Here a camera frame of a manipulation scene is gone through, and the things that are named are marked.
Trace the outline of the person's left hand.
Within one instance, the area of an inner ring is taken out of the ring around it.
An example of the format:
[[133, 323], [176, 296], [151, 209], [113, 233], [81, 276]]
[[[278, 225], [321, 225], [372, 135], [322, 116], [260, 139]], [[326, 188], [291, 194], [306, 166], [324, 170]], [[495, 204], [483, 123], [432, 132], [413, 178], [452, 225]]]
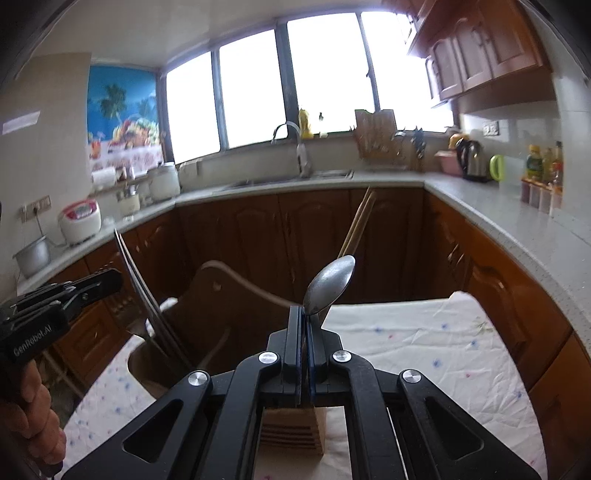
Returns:
[[51, 408], [51, 395], [43, 385], [36, 362], [22, 370], [18, 388], [9, 395], [16, 403], [1, 403], [1, 421], [12, 433], [24, 438], [29, 456], [47, 465], [62, 462], [66, 454], [66, 435]]

